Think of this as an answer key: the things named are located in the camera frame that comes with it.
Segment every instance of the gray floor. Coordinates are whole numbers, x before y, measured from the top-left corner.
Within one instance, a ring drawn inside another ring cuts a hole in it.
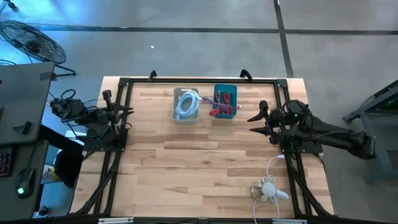
[[[14,2],[20,12],[5,8],[0,21],[115,27],[277,28],[272,0]],[[398,2],[393,0],[280,0],[280,6],[287,29],[398,29]],[[148,75],[151,70],[159,75],[235,76],[245,68],[256,77],[286,77],[278,34],[45,33],[65,49],[64,66],[78,72],[77,77],[61,78],[54,83],[54,95],[74,88],[76,97],[90,100],[98,96],[104,75]],[[287,35],[287,43],[294,77],[305,79],[313,113],[329,123],[345,126],[343,115],[398,77],[398,36]],[[24,54],[9,44],[0,42],[0,48],[0,58],[29,63]],[[67,130],[48,108],[43,123],[60,133]],[[361,128],[358,123],[351,127]],[[55,152],[56,149],[50,150],[49,161]],[[398,181],[363,182],[365,172],[377,171],[374,161],[362,161],[345,151],[325,147],[325,164],[337,215],[398,222]],[[62,184],[46,185],[42,204],[52,209],[52,215],[61,215],[68,210],[71,198],[72,193]]]

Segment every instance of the computer mouse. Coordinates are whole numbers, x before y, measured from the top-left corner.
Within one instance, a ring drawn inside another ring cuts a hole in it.
[[[21,170],[16,179],[16,194],[19,198],[28,198],[34,191],[35,170],[27,167]]]

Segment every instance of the wooden tabletop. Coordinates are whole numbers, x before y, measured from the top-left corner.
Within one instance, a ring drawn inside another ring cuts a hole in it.
[[[120,77],[104,77],[101,92],[111,90],[116,97]],[[291,99],[307,102],[304,82],[287,79]],[[127,119],[132,124],[126,150],[122,153],[112,207],[112,216],[129,217],[235,217],[252,218],[254,199],[250,186],[265,176],[270,158],[280,154],[265,136],[250,132],[263,121],[246,120],[267,100],[276,107],[274,89],[269,84],[237,84],[238,105],[243,107],[233,119],[209,116],[211,105],[200,105],[195,125],[179,125],[172,119],[173,91],[195,87],[200,96],[212,98],[214,83],[135,83]],[[98,106],[105,106],[101,94]],[[96,152],[81,167],[70,212],[88,200],[100,179],[104,153]],[[325,172],[319,158],[303,155],[308,188],[333,213]],[[269,168],[277,188],[290,195],[286,164],[273,160]],[[106,203],[108,187],[104,191]],[[300,191],[300,207],[304,211]],[[280,217],[294,217],[291,199],[279,199]],[[257,218],[277,217],[274,203],[259,202]]]

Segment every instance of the keyboard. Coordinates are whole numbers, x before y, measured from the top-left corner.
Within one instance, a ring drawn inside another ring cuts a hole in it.
[[[0,147],[0,178],[11,175],[12,146]]]

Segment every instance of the fan grille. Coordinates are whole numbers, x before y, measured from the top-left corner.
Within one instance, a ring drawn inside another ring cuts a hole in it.
[[[65,51],[39,30],[18,21],[0,22],[0,34],[15,48],[42,62],[64,63]]]

